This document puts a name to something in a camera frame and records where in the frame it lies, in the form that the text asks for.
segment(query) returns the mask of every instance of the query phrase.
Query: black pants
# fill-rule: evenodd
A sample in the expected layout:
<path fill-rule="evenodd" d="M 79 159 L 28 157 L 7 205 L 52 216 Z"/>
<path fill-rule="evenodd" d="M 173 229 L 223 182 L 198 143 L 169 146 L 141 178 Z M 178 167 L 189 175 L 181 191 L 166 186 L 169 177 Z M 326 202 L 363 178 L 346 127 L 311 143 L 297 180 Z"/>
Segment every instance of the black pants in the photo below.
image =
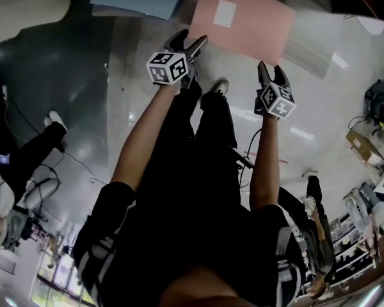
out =
<path fill-rule="evenodd" d="M 321 204 L 322 195 L 319 179 L 315 176 L 308 178 L 307 196 L 312 196 L 315 199 L 319 218 L 327 218 L 324 207 Z M 283 187 L 280 187 L 279 190 L 278 204 L 289 213 L 300 231 L 310 226 L 315 227 L 314 222 L 307 217 L 304 204 Z"/>
<path fill-rule="evenodd" d="M 10 164 L 0 171 L 0 175 L 14 192 L 14 204 L 26 192 L 27 181 L 33 176 L 34 170 L 61 142 L 65 133 L 64 126 L 54 122 L 10 156 Z"/>
<path fill-rule="evenodd" d="M 174 98 L 137 191 L 138 208 L 240 205 L 236 158 L 228 147 L 237 148 L 229 105 L 222 94 L 205 94 L 194 135 L 190 118 L 201 94 L 193 81 Z"/>

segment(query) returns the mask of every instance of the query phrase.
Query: white sneaker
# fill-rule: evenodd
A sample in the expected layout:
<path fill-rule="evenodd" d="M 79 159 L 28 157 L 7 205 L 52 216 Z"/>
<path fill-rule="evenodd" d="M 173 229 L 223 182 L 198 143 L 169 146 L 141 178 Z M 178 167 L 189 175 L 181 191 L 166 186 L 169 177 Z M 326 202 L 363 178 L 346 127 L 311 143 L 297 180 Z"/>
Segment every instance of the white sneaker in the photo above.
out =
<path fill-rule="evenodd" d="M 221 77 L 216 81 L 209 92 L 221 93 L 222 95 L 226 95 L 229 90 L 229 81 L 224 77 Z"/>
<path fill-rule="evenodd" d="M 310 171 L 307 171 L 306 173 L 303 173 L 303 175 L 301 177 L 304 178 L 304 179 L 308 179 L 309 177 L 317 176 L 318 173 L 319 173 L 318 171 L 310 170 Z"/>
<path fill-rule="evenodd" d="M 51 119 L 48 116 L 44 118 L 44 125 L 45 127 L 48 127 L 51 125 Z"/>
<path fill-rule="evenodd" d="M 50 111 L 49 116 L 50 116 L 51 122 L 57 122 L 61 124 L 64 127 L 64 129 L 67 131 L 67 127 L 65 126 L 63 120 L 55 110 Z"/>
<path fill-rule="evenodd" d="M 312 196 L 308 196 L 305 199 L 305 210 L 307 215 L 310 217 L 313 214 L 313 211 L 316 209 L 316 201 Z"/>

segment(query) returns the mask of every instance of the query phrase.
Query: pink sheet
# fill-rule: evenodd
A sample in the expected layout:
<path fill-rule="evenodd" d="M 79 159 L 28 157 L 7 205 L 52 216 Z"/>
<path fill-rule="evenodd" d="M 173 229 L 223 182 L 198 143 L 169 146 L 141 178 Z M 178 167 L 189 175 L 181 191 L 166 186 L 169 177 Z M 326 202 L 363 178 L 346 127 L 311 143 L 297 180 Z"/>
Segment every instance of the pink sheet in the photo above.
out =
<path fill-rule="evenodd" d="M 214 45 L 277 65 L 295 11 L 277 0 L 220 1 L 198 0 L 189 37 L 207 35 Z"/>

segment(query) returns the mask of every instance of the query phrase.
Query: window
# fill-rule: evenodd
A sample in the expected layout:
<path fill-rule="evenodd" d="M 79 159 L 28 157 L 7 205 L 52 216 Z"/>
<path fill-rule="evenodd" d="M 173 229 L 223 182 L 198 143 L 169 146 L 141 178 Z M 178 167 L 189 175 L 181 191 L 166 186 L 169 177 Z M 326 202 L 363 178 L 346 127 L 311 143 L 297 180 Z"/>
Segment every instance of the window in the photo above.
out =
<path fill-rule="evenodd" d="M 31 301 L 38 307 L 95 306 L 79 279 L 73 259 L 62 255 L 55 263 L 49 251 L 42 259 Z"/>

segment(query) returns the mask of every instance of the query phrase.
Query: glossy white floor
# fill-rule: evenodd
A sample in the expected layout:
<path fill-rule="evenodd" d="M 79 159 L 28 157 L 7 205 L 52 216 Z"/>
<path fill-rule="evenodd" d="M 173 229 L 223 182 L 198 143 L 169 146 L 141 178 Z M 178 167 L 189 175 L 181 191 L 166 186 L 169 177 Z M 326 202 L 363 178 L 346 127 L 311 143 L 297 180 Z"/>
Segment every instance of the glossy white floor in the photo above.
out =
<path fill-rule="evenodd" d="M 293 195 L 304 196 L 307 182 L 300 176 L 309 168 L 317 170 L 329 220 L 346 212 L 342 198 L 369 178 L 350 151 L 345 137 L 350 119 L 363 113 L 365 91 L 378 78 L 384 78 L 384 31 L 374 36 L 356 18 L 343 20 L 336 17 L 341 22 L 341 31 L 324 79 L 290 61 L 282 59 L 280 62 L 298 105 L 289 119 L 279 121 L 279 154 L 280 159 L 287 162 L 280 164 L 280 181 Z M 123 140 L 156 91 L 149 82 L 145 62 L 177 29 L 174 25 L 163 26 L 158 20 L 144 20 L 131 69 L 124 69 L 126 75 L 122 87 L 125 93 L 118 97 L 110 92 L 110 87 L 108 89 L 110 171 L 115 166 Z M 255 90 L 259 87 L 258 62 L 210 44 L 198 59 L 204 89 L 208 90 L 211 83 L 221 76 L 230 82 L 227 98 L 241 152 L 247 151 L 253 134 L 262 126 L 261 118 L 252 113 Z M 195 130 L 201 114 L 198 105 L 191 119 Z M 123 118 L 128 120 L 128 126 L 123 124 Z M 256 138 L 253 142 L 253 153 L 258 140 Z M 248 183 L 250 176 L 251 171 L 246 170 L 243 184 Z M 242 204 L 248 206 L 248 187 L 242 191 Z"/>

